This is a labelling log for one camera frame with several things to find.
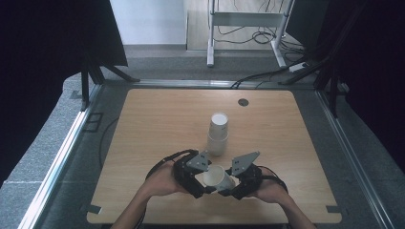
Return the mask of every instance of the hand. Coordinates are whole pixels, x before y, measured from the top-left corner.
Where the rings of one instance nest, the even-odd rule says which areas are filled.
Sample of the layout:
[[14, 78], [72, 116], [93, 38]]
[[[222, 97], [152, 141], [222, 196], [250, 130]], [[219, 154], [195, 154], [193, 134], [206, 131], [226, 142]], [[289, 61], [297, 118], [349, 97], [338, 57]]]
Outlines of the hand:
[[173, 176], [173, 164], [173, 161], [162, 164], [155, 173], [145, 180], [139, 191], [149, 198], [152, 196], [167, 196], [177, 192], [187, 193]]
[[[269, 169], [260, 167], [264, 176], [274, 176]], [[256, 197], [267, 203], [282, 203], [283, 200], [288, 199], [289, 195], [286, 190], [277, 182], [271, 179], [264, 179], [259, 189], [248, 197]]]

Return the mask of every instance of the wooden table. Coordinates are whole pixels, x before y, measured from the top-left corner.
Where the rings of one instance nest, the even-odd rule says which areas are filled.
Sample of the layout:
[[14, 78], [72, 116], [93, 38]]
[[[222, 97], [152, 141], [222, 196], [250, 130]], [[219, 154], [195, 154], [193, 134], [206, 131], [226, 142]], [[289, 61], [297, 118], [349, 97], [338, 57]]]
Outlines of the wooden table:
[[[244, 98], [247, 106], [238, 101]], [[256, 165], [276, 172], [290, 195], [313, 222], [337, 223], [340, 213], [294, 96], [288, 91], [147, 90], [127, 95], [92, 205], [91, 223], [112, 223], [159, 160], [185, 149], [204, 150], [210, 118], [228, 115], [229, 139], [214, 164], [230, 168], [235, 156], [260, 151]], [[152, 198], [145, 223], [263, 224], [288, 222], [277, 204], [219, 194], [194, 199], [174, 194]]]

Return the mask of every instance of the stacked paper cup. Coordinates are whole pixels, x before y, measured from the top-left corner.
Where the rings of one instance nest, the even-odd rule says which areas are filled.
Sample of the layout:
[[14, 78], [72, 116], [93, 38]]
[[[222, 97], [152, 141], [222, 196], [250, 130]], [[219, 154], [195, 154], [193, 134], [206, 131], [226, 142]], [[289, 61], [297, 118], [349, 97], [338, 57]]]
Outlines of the stacked paper cup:
[[215, 113], [211, 117], [208, 131], [207, 151], [212, 156], [221, 156], [226, 149], [228, 139], [228, 118], [224, 113]]

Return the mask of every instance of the gray floor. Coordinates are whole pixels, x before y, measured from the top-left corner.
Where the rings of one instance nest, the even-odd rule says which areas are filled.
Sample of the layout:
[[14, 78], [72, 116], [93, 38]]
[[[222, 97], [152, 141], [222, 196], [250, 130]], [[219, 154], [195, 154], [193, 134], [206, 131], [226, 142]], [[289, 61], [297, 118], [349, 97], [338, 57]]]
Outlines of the gray floor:
[[[141, 83], [128, 84], [103, 69], [107, 78], [106, 84], [102, 87], [99, 97], [93, 101], [95, 106], [91, 110], [94, 114], [92, 118], [96, 119], [102, 114], [98, 129], [93, 122], [88, 122], [84, 127], [36, 228], [102, 227], [87, 222], [86, 210], [93, 197], [102, 161], [114, 134], [116, 127], [114, 120], [119, 117], [128, 90], [157, 87], [148, 84], [153, 81], [151, 79], [183, 82], [192, 80], [193, 84], [203, 84], [206, 80], [234, 81], [277, 68], [275, 58], [270, 52], [218, 52], [216, 66], [213, 69], [205, 66], [205, 52], [188, 52], [183, 46], [132, 46], [126, 47], [126, 53], [129, 68], [121, 69], [133, 77], [141, 78]], [[270, 80], [277, 82], [290, 77], [291, 73], [285, 73], [274, 75]], [[295, 95], [339, 205], [338, 211], [343, 216], [341, 223], [318, 224], [318, 228], [381, 228], [322, 104], [315, 91], [310, 88], [314, 77], [316, 74], [297, 82], [289, 89]], [[259, 89], [271, 85], [264, 83]], [[254, 88], [254, 85], [246, 84], [246, 86]], [[63, 95], [38, 138], [0, 190], [1, 228], [17, 228], [24, 217], [80, 109], [80, 94], [79, 75], [74, 75], [65, 82]], [[338, 121], [345, 130], [393, 225], [395, 228], [404, 228], [404, 174], [396, 167], [370, 129], [345, 102], [344, 95], [338, 98], [337, 112]]]

